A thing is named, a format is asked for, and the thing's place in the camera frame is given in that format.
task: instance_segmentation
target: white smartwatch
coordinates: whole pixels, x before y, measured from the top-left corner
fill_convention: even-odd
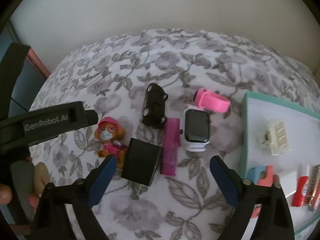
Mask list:
[[[181,145],[190,152],[203,152],[209,138],[209,114],[196,106],[186,105],[180,117]]]

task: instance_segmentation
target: toy car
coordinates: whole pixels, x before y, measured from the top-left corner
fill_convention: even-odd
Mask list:
[[[210,117],[196,106],[186,105],[180,117],[180,141],[190,152],[203,152],[210,138]]]
[[[152,126],[156,129],[164,127],[167,118],[164,116],[165,101],[168,95],[162,87],[151,83],[146,92],[142,108],[142,123],[146,126]]]
[[[225,113],[230,106],[230,100],[205,88],[200,88],[195,93],[193,101],[201,109],[219,113]]]
[[[160,173],[175,176],[177,169],[178,148],[180,146],[180,125],[178,118],[168,118],[165,123],[163,138],[163,157]]]

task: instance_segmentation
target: white wall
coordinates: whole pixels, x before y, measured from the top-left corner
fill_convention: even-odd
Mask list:
[[[12,22],[50,71],[84,44],[168,27],[236,34],[320,64],[320,27],[302,0],[24,0]]]

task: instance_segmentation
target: red tube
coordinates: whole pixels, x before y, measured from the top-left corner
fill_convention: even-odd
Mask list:
[[[292,206],[294,207],[301,207],[303,205],[303,202],[308,190],[309,170],[310,170],[310,165],[307,165],[307,167],[304,170],[304,173],[298,180],[297,191],[294,194],[294,197],[292,200]]]

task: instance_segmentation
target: face mask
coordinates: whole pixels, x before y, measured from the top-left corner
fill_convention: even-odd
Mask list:
[[[101,139],[104,141],[109,141],[112,139],[112,133],[108,130],[102,131],[101,133]]]

